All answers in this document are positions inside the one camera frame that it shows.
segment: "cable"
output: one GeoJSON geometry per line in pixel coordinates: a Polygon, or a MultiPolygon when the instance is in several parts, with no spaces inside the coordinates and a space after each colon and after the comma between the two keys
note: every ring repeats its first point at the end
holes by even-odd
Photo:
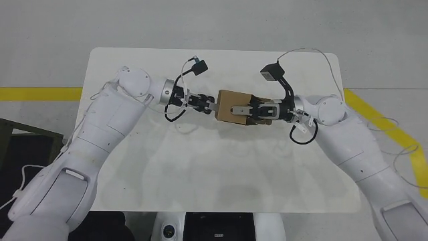
{"type": "Polygon", "coordinates": [[[0,210],[2,210],[5,206],[7,206],[7,205],[9,205],[13,200],[15,200],[16,199],[16,197],[13,197],[13,198],[11,198],[8,202],[6,202],[6,203],[4,203],[4,205],[2,205],[1,207],[0,207],[0,210]]]}
{"type": "MultiPolygon", "coordinates": [[[[174,89],[177,87],[177,83],[179,82],[179,80],[181,79],[182,80],[182,82],[184,82],[184,79],[183,79],[183,76],[185,76],[185,75],[187,75],[187,74],[189,74],[189,73],[191,73],[192,72],[192,69],[189,69],[189,70],[187,70],[186,72],[184,72],[183,73],[183,68],[181,68],[181,70],[182,70],[182,72],[181,72],[181,74],[180,74],[180,76],[177,76],[177,78],[175,79],[175,82],[174,82],[174,86],[173,86],[173,92],[174,92],[174,89]]],[[[183,104],[181,105],[181,107],[180,107],[180,109],[179,109],[179,111],[183,108],[183,107],[187,107],[187,100],[186,100],[186,92],[185,91],[187,91],[187,89],[186,88],[184,88],[183,89],[184,90],[184,92],[183,92],[183,96],[184,96],[184,101],[183,101],[183,104]]],[[[185,110],[182,110],[181,112],[180,112],[180,114],[178,114],[176,117],[174,117],[174,118],[169,118],[168,117],[168,115],[167,115],[167,111],[168,111],[168,107],[169,107],[169,105],[171,105],[171,100],[173,99],[173,95],[171,95],[171,97],[170,97],[170,99],[169,99],[169,102],[168,102],[168,104],[165,106],[165,118],[169,121],[169,122],[174,122],[174,121],[176,121],[177,119],[179,119],[180,117],[182,117],[183,115],[184,115],[184,113],[186,112],[186,109],[185,110]]]]}
{"type": "Polygon", "coordinates": [[[409,185],[411,185],[411,186],[413,186],[413,187],[419,188],[419,189],[428,189],[428,187],[425,187],[425,186],[419,186],[419,185],[416,185],[416,184],[411,183],[410,181],[408,181],[406,178],[404,178],[404,177],[401,175],[401,173],[398,171],[398,169],[397,169],[397,167],[396,167],[396,165],[395,165],[395,163],[397,162],[397,159],[398,159],[401,155],[410,155],[411,153],[414,153],[415,151],[417,151],[417,149],[418,149],[418,148],[419,148],[419,145],[418,145],[418,144],[416,144],[416,145],[410,145],[410,146],[408,146],[408,147],[404,148],[403,150],[401,150],[401,152],[400,152],[400,153],[397,153],[397,155],[395,156],[394,161],[393,161],[393,168],[394,168],[395,173],[396,173],[398,176],[400,176],[400,177],[401,177],[401,179],[402,179],[403,181],[405,181],[407,184],[409,184],[409,185]],[[411,148],[411,147],[414,147],[414,149],[413,149],[412,151],[408,151],[408,149],[409,149],[409,148],[411,148]]]}
{"type": "MultiPolygon", "coordinates": [[[[367,128],[368,128],[369,130],[371,130],[371,131],[376,131],[376,132],[387,132],[387,131],[392,131],[392,130],[397,129],[397,128],[399,127],[399,125],[400,125],[399,121],[397,121],[396,119],[393,119],[393,118],[391,118],[391,117],[386,117],[386,116],[376,117],[376,118],[370,119],[370,120],[368,120],[368,121],[367,121],[367,124],[366,124],[366,126],[367,126],[367,128]],[[374,120],[377,120],[377,119],[387,119],[387,120],[393,121],[393,122],[395,122],[395,127],[391,128],[391,129],[374,129],[374,128],[370,128],[370,127],[369,127],[369,126],[370,126],[370,124],[372,124],[372,122],[373,122],[374,120]]],[[[395,156],[395,157],[394,157],[394,160],[393,160],[393,169],[394,169],[395,173],[396,173],[398,176],[400,176],[400,178],[401,178],[405,183],[409,184],[410,186],[413,186],[413,187],[419,188],[419,189],[428,189],[428,187],[419,186],[419,185],[416,185],[416,184],[414,184],[414,183],[411,183],[411,182],[410,182],[409,180],[407,180],[403,175],[401,175],[400,171],[397,169],[397,166],[395,165],[395,164],[396,164],[396,162],[397,162],[397,160],[398,160],[398,158],[399,158],[400,156],[402,156],[402,155],[410,155],[410,154],[414,153],[415,151],[417,151],[417,149],[418,149],[418,148],[419,148],[419,145],[418,145],[418,144],[414,144],[414,145],[410,145],[410,146],[408,146],[408,147],[404,148],[403,150],[401,150],[401,151],[400,151],[400,153],[390,153],[390,152],[386,152],[386,151],[383,151],[383,150],[381,150],[381,152],[382,152],[382,153],[385,153],[385,154],[387,154],[387,155],[394,155],[394,156],[395,156]]]]}
{"type": "Polygon", "coordinates": [[[338,83],[337,83],[337,81],[336,81],[336,78],[334,77],[332,64],[330,63],[330,60],[327,58],[327,56],[326,56],[326,54],[324,54],[324,52],[322,52],[322,51],[320,51],[320,50],[318,50],[318,49],[316,49],[316,48],[296,48],[296,49],[294,49],[294,50],[290,50],[290,51],[288,51],[288,52],[286,52],[286,53],[282,54],[280,57],[278,57],[278,59],[276,59],[276,63],[277,63],[277,64],[279,64],[279,63],[280,63],[280,59],[281,59],[283,56],[285,56],[286,54],[289,54],[290,52],[295,52],[296,50],[315,50],[315,51],[317,51],[317,52],[320,52],[320,53],[321,53],[321,54],[326,58],[326,60],[327,60],[327,62],[328,62],[328,66],[330,67],[330,72],[332,73],[333,81],[334,81],[334,83],[335,83],[335,85],[336,85],[336,87],[337,87],[337,89],[338,89],[338,91],[339,91],[339,94],[340,94],[341,99],[342,99],[342,100],[344,100],[344,97],[343,97],[342,91],[340,90],[339,85],[338,85],[338,83]]]}
{"type": "Polygon", "coordinates": [[[12,198],[4,203],[1,207],[0,210],[2,210],[5,206],[9,205],[10,203],[12,203],[13,200],[17,199],[17,195],[19,195],[19,193],[22,192],[22,189],[24,188],[25,185],[25,168],[26,167],[41,167],[44,168],[44,166],[41,165],[25,165],[21,168],[21,174],[22,174],[22,182],[21,182],[21,186],[19,186],[19,189],[15,191],[15,193],[13,193],[12,198]]]}
{"type": "Polygon", "coordinates": [[[298,145],[308,145],[308,144],[310,144],[312,141],[314,141],[314,139],[316,138],[316,135],[318,134],[318,123],[316,122],[316,120],[314,119],[314,124],[315,124],[315,132],[314,132],[314,136],[312,136],[312,138],[309,140],[309,141],[305,141],[305,142],[299,142],[299,141],[296,141],[294,138],[293,138],[293,132],[294,132],[294,130],[296,129],[296,126],[295,125],[293,125],[293,127],[292,127],[292,130],[290,131],[290,139],[293,141],[293,143],[297,143],[298,145]]]}

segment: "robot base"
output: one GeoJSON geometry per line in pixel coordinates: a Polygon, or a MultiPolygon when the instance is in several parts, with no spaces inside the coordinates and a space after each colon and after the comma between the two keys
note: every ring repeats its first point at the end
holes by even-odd
{"type": "Polygon", "coordinates": [[[159,212],[151,241],[286,241],[279,213],[159,212]]]}

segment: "black panel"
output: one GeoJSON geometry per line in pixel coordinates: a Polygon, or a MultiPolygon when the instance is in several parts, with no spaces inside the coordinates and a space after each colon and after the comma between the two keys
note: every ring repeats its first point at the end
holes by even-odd
{"type": "Polygon", "coordinates": [[[183,241],[255,241],[252,213],[186,213],[183,241]]]}

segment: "black cable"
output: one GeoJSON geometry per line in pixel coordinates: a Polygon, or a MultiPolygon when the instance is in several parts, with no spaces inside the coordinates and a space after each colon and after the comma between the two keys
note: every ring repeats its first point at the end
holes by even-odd
{"type": "MultiPolygon", "coordinates": [[[[183,73],[183,76],[185,76],[185,75],[187,75],[188,73],[191,73],[191,72],[192,72],[192,69],[189,69],[189,70],[187,70],[186,72],[184,72],[184,73],[183,73]]],[[[175,79],[174,86],[173,86],[173,91],[172,91],[172,93],[171,93],[171,97],[169,98],[169,102],[168,102],[168,104],[165,106],[165,111],[164,111],[164,113],[165,113],[165,118],[166,118],[169,122],[174,122],[174,121],[176,121],[177,119],[179,119],[180,117],[182,117],[182,116],[184,115],[184,113],[186,112],[186,109],[185,109],[185,110],[182,110],[182,111],[181,111],[181,112],[180,112],[176,117],[174,117],[174,118],[169,118],[169,117],[168,117],[168,114],[167,114],[167,112],[168,112],[168,107],[171,105],[171,101],[172,101],[173,96],[174,96],[174,91],[175,91],[175,88],[177,87],[177,83],[179,82],[180,78],[181,78],[181,75],[177,76],[177,78],[175,79]]]]}
{"type": "Polygon", "coordinates": [[[296,141],[293,138],[293,132],[296,129],[296,126],[293,125],[292,130],[290,131],[290,139],[293,141],[293,143],[297,143],[298,145],[307,145],[310,144],[312,141],[314,141],[314,139],[316,138],[316,135],[318,133],[318,123],[316,122],[316,120],[314,119],[314,124],[315,124],[315,132],[314,132],[314,136],[312,136],[312,138],[309,141],[306,141],[304,143],[296,141]]]}

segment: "white cable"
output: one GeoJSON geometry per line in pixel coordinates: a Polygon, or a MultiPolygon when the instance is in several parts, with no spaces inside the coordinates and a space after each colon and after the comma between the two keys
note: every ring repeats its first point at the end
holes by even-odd
{"type": "Polygon", "coordinates": [[[336,81],[336,78],[334,77],[332,64],[330,63],[330,60],[327,58],[327,56],[326,56],[326,54],[324,54],[324,52],[322,52],[322,51],[320,51],[320,50],[318,50],[318,49],[316,49],[316,48],[296,48],[296,49],[294,49],[294,50],[290,50],[290,51],[288,51],[288,52],[286,52],[286,53],[282,54],[280,57],[278,57],[278,59],[276,59],[276,62],[277,62],[277,63],[279,63],[279,62],[280,62],[280,59],[281,59],[283,56],[285,56],[286,54],[289,54],[290,52],[295,52],[296,50],[315,50],[315,51],[317,51],[317,52],[320,52],[320,53],[321,53],[321,54],[326,58],[326,60],[327,60],[327,62],[328,62],[328,66],[330,67],[330,72],[332,73],[333,81],[334,81],[334,83],[335,83],[335,85],[336,85],[336,87],[337,87],[337,90],[339,91],[339,94],[340,94],[341,99],[342,99],[342,100],[344,100],[344,97],[343,97],[342,91],[340,90],[339,85],[338,85],[338,83],[337,83],[337,81],[336,81]]]}
{"type": "Polygon", "coordinates": [[[7,206],[7,205],[9,205],[13,200],[15,200],[16,198],[17,198],[17,194],[19,194],[21,191],[22,191],[22,189],[24,188],[24,185],[25,185],[25,168],[26,167],[41,167],[41,168],[44,168],[44,166],[41,166],[41,165],[25,165],[25,166],[23,166],[22,168],[21,168],[21,174],[22,174],[22,182],[21,182],[21,186],[19,186],[19,189],[18,190],[16,190],[15,191],[15,193],[13,193],[13,196],[12,196],[12,198],[8,201],[8,202],[6,202],[6,203],[4,203],[1,207],[0,207],[0,210],[2,210],[5,206],[7,206]]]}
{"type": "Polygon", "coordinates": [[[425,186],[419,186],[416,185],[414,183],[411,183],[410,181],[408,181],[406,178],[404,178],[401,173],[399,173],[399,171],[397,170],[397,167],[395,166],[395,163],[397,162],[397,159],[401,156],[401,155],[410,155],[411,153],[414,153],[415,151],[417,151],[417,149],[419,148],[419,145],[410,145],[409,147],[404,148],[403,150],[401,150],[400,153],[397,153],[397,155],[395,155],[394,161],[393,161],[393,168],[395,170],[395,172],[398,174],[398,176],[401,177],[401,179],[403,181],[405,181],[407,184],[419,188],[419,189],[428,189],[428,187],[425,186]],[[410,149],[411,147],[414,147],[414,149],[412,151],[408,151],[408,149],[410,149]]]}
{"type": "Polygon", "coordinates": [[[9,205],[13,200],[15,200],[16,199],[16,197],[13,197],[13,198],[11,198],[8,202],[6,202],[4,205],[2,205],[1,207],[0,207],[0,210],[2,210],[5,206],[7,206],[7,205],[9,205]]]}
{"type": "Polygon", "coordinates": [[[186,106],[187,105],[187,99],[188,99],[188,97],[189,97],[189,95],[187,94],[188,92],[187,92],[187,84],[186,84],[186,82],[185,82],[185,79],[184,79],[184,76],[183,76],[183,73],[184,73],[184,71],[185,71],[185,66],[186,66],[186,64],[188,63],[188,62],[190,62],[191,60],[187,60],[184,64],[183,64],[183,67],[181,67],[181,82],[183,83],[183,89],[184,89],[184,105],[186,106]]]}
{"type": "MultiPolygon", "coordinates": [[[[376,132],[392,131],[392,130],[397,129],[397,128],[399,127],[399,125],[400,125],[400,123],[399,123],[399,121],[397,121],[396,119],[393,119],[393,118],[391,118],[391,117],[385,117],[385,116],[378,117],[378,118],[373,118],[373,119],[371,119],[371,120],[367,121],[367,124],[366,124],[366,126],[367,126],[367,128],[368,128],[368,129],[370,129],[371,131],[376,131],[376,132]],[[372,122],[373,122],[374,120],[377,120],[377,119],[387,119],[387,120],[393,121],[393,122],[395,122],[395,127],[391,128],[391,129],[374,129],[374,128],[370,128],[370,127],[369,127],[369,126],[370,126],[370,124],[372,124],[372,122]]],[[[406,178],[404,178],[404,176],[403,176],[403,175],[401,175],[400,171],[397,169],[397,166],[395,165],[395,163],[397,162],[397,159],[398,159],[400,156],[402,156],[402,155],[410,155],[410,154],[414,153],[415,151],[417,151],[417,149],[418,149],[418,148],[419,148],[419,145],[418,145],[418,144],[414,144],[414,145],[410,145],[410,146],[408,146],[408,147],[404,148],[403,150],[401,150],[401,152],[400,152],[400,153],[390,153],[390,152],[386,152],[386,151],[383,151],[383,150],[381,150],[381,152],[382,152],[382,153],[386,153],[387,155],[394,155],[394,156],[395,156],[395,157],[394,157],[394,160],[393,160],[393,169],[394,169],[395,173],[396,173],[398,176],[400,176],[400,178],[401,178],[405,183],[407,183],[407,184],[409,184],[409,185],[411,185],[411,186],[413,186],[413,187],[419,188],[419,189],[428,189],[428,187],[419,186],[419,185],[416,185],[416,184],[411,183],[410,181],[408,181],[406,178]]]]}

